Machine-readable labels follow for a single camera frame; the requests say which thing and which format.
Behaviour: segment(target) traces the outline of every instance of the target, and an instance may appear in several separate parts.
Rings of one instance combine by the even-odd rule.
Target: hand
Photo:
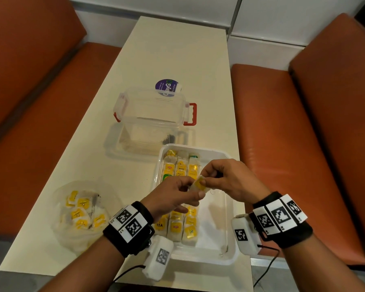
[[[154,222],[170,211],[187,213],[188,209],[181,204],[199,206],[199,201],[205,197],[203,191],[187,191],[195,180],[189,176],[170,176],[162,181],[141,203],[149,210]]]
[[[223,177],[215,178],[218,172]],[[243,162],[234,159],[212,160],[201,175],[206,177],[202,185],[222,190],[239,202],[254,204],[271,193]]]

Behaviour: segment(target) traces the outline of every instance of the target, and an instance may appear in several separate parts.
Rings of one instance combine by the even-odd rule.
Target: gray floor
[[[11,246],[10,242],[0,241],[0,263]],[[254,281],[258,279],[265,267],[252,267]],[[359,275],[365,282],[365,273]],[[0,271],[0,292],[34,292],[38,291],[45,283],[49,281],[49,276],[29,275],[20,273],[9,273]],[[123,287],[112,287],[109,291],[126,291]],[[297,292],[296,284],[292,278],[291,272],[285,269],[271,268],[268,273],[260,280],[254,289],[255,292]]]

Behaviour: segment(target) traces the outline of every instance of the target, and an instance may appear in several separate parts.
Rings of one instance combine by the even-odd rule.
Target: table
[[[56,275],[75,259],[50,229],[49,198],[74,180],[103,180],[124,204],[141,200],[151,190],[156,156],[122,151],[117,138],[122,124],[113,117],[120,92],[129,87],[154,88],[161,79],[182,85],[187,101],[197,103],[197,125],[187,130],[189,145],[214,148],[238,159],[238,142],[226,33],[193,24],[141,17],[97,92],[61,159],[42,190],[8,254],[1,271]],[[244,213],[235,202],[235,214]],[[122,271],[144,253],[126,260]],[[210,291],[253,291],[250,258],[240,255],[231,266],[170,261],[157,283],[141,271],[123,282]]]

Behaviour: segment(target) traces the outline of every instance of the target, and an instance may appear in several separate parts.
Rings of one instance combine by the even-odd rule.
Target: orange leather bench
[[[0,138],[0,235],[20,230],[121,50],[85,35],[69,0],[0,0],[0,127],[78,49]]]
[[[341,14],[290,72],[235,64],[231,76],[240,159],[271,190],[292,196],[339,258],[365,264],[365,29]]]

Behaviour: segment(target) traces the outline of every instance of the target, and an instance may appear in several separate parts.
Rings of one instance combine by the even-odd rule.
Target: forearm
[[[365,292],[365,284],[315,235],[282,251],[301,292]]]
[[[124,260],[111,242],[102,236],[40,291],[107,291]]]

